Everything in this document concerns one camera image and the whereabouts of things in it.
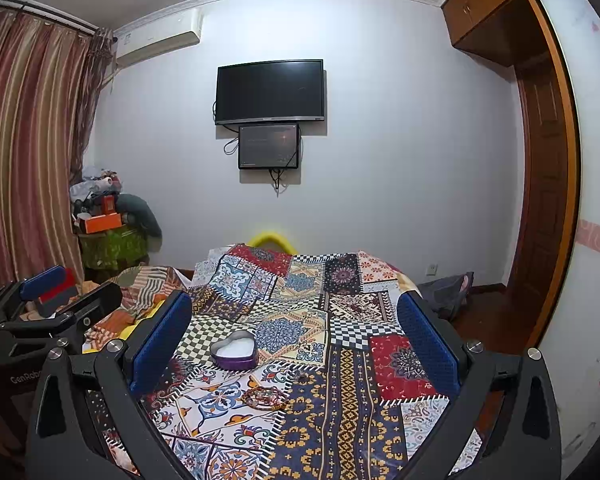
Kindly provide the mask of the white sliding wardrobe door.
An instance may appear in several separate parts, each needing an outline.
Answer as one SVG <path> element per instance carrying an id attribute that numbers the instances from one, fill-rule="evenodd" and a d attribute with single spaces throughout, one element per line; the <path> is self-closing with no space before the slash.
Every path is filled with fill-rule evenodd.
<path id="1" fill-rule="evenodd" d="M 550 372 L 569 478 L 600 438 L 600 16 L 588 0 L 538 0 L 576 104 L 581 177 L 568 272 L 540 349 Z"/>

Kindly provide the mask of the white wall air conditioner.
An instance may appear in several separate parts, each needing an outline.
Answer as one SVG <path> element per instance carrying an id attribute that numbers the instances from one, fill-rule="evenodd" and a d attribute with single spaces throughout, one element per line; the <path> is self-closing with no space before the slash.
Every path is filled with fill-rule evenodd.
<path id="1" fill-rule="evenodd" d="M 118 35 L 116 64 L 125 68 L 201 40 L 202 13 L 188 9 Z"/>

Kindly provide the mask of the green patterned covered stand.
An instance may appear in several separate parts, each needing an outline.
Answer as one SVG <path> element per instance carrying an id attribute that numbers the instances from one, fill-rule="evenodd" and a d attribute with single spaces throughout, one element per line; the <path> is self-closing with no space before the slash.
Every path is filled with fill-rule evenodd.
<path id="1" fill-rule="evenodd" d="M 148 256 L 147 238 L 132 226 L 80 234 L 82 262 L 87 269 L 122 270 Z"/>

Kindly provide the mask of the brown wooden door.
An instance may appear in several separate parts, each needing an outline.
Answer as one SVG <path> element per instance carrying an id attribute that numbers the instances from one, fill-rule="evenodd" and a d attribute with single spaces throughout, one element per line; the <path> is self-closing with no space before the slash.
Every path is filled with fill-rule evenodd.
<path id="1" fill-rule="evenodd" d="M 547 53 L 516 67 L 524 118 L 524 200 L 508 293 L 526 344 L 550 291 L 568 188 L 565 113 Z"/>

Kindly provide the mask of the wall power socket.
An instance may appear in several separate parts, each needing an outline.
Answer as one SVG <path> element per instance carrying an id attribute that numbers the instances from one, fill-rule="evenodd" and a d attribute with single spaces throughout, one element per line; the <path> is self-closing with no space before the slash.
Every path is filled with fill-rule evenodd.
<path id="1" fill-rule="evenodd" d="M 438 266 L 433 263 L 427 266 L 426 275 L 427 276 L 435 276 L 437 274 Z"/>

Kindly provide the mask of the black wall television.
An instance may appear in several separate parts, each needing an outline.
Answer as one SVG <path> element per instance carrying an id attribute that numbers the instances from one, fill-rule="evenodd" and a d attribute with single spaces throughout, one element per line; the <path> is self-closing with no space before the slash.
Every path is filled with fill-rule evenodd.
<path id="1" fill-rule="evenodd" d="M 322 122 L 325 71 L 319 58 L 221 66 L 216 73 L 214 122 Z"/>

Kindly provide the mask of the orange box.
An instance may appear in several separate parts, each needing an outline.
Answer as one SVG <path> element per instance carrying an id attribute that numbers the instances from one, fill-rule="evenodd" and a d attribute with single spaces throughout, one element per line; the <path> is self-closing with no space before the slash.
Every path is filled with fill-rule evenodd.
<path id="1" fill-rule="evenodd" d="M 80 220 L 80 229 L 85 234 L 94 234 L 102 231 L 119 229 L 122 227 L 121 214 L 100 214 Z"/>

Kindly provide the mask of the striped patterned cloth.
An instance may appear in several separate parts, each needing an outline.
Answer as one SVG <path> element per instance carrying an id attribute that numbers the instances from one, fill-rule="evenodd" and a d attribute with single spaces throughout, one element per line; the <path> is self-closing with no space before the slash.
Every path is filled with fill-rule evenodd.
<path id="1" fill-rule="evenodd" d="M 184 290 L 178 270 L 170 266 L 133 266 L 110 280 L 122 292 L 119 307 L 84 334 L 82 353 L 102 350 L 110 340 L 128 338 L 145 318 L 151 318 L 174 290 Z"/>

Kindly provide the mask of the purple heart-shaped tin box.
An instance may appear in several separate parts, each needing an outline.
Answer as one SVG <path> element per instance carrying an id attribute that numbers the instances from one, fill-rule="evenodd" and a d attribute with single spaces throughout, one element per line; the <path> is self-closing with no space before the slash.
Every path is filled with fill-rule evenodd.
<path id="1" fill-rule="evenodd" d="M 256 338 L 248 330 L 234 330 L 224 339 L 210 344 L 212 362 L 222 370 L 252 370 L 258 366 Z"/>

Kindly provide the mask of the clutter pile on stand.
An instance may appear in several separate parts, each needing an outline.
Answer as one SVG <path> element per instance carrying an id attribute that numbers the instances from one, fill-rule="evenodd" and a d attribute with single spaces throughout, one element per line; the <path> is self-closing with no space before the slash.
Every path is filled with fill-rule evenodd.
<path id="1" fill-rule="evenodd" d="M 117 197 L 121 191 L 122 182 L 114 170 L 85 167 L 81 180 L 69 188 L 73 217 L 78 218 L 79 214 L 102 214 L 102 199 L 105 196 Z"/>

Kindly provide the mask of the yellow round object behind bed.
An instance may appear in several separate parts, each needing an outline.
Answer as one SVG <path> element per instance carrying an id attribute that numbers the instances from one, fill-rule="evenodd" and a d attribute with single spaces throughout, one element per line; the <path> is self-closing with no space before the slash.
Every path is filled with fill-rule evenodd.
<path id="1" fill-rule="evenodd" d="M 276 246 L 281 252 L 287 255 L 297 255 L 297 249 L 286 239 L 282 234 L 274 231 L 263 231 L 254 236 L 248 243 L 250 247 L 265 248 L 268 246 Z"/>

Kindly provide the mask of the wooden overhead cabinet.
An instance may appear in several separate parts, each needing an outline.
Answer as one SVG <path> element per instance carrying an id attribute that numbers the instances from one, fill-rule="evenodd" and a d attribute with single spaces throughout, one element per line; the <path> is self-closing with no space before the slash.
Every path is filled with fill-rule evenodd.
<path id="1" fill-rule="evenodd" d="M 442 11 L 452 46 L 465 53 L 509 67 L 548 50 L 531 0 L 446 0 Z"/>

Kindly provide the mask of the red striped curtain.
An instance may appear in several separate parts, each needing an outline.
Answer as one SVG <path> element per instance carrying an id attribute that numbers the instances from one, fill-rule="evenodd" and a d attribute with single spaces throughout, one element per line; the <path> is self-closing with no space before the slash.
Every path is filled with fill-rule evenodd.
<path id="1" fill-rule="evenodd" d="M 0 8 L 0 288 L 51 266 L 83 275 L 70 212 L 112 32 Z"/>

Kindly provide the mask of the small black wall monitor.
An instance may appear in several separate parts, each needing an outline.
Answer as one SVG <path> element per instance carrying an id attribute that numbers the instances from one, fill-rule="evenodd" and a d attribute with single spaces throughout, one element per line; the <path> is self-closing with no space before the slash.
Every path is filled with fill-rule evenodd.
<path id="1" fill-rule="evenodd" d="M 241 170 L 297 169 L 300 159 L 298 124 L 240 126 L 238 168 Z"/>

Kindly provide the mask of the dark clothes pile on floor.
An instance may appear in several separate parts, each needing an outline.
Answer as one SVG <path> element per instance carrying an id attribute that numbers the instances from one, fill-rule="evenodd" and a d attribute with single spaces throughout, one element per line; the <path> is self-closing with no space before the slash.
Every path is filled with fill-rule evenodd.
<path id="1" fill-rule="evenodd" d="M 472 284 L 474 274 L 466 272 L 419 284 L 418 289 L 431 310 L 440 318 L 453 321 L 460 308 L 466 306 Z"/>

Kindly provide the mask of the colourful patchwork bed cover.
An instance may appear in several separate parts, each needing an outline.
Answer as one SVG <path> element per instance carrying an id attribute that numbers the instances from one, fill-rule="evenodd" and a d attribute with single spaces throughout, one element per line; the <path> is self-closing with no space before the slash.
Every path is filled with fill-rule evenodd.
<path id="1" fill-rule="evenodd" d="M 392 479 L 449 405 L 396 318 L 414 284 L 385 261 L 236 244 L 178 274 L 192 318 L 140 403 L 195 479 Z M 256 368 L 212 362 L 234 330 Z"/>

